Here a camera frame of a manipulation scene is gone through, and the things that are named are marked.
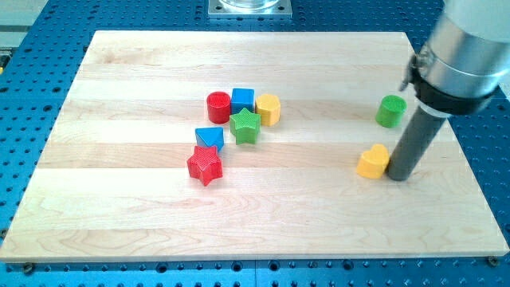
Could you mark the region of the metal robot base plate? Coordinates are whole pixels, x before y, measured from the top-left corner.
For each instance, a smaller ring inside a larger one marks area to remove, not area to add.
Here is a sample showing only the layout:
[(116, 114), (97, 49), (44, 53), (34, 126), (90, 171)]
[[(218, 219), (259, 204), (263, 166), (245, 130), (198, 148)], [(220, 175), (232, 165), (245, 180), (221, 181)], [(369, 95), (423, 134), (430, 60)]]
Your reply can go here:
[(208, 0), (210, 18), (257, 18), (292, 16), (290, 0)]

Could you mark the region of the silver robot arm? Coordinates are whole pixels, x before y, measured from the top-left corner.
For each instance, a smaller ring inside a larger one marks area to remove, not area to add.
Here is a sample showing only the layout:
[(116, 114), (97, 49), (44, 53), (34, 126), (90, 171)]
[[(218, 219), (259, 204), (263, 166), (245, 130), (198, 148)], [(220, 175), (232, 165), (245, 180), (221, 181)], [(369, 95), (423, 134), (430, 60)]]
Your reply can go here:
[(448, 0), (408, 64), (417, 112), (445, 119), (483, 109), (509, 73), (509, 0)]

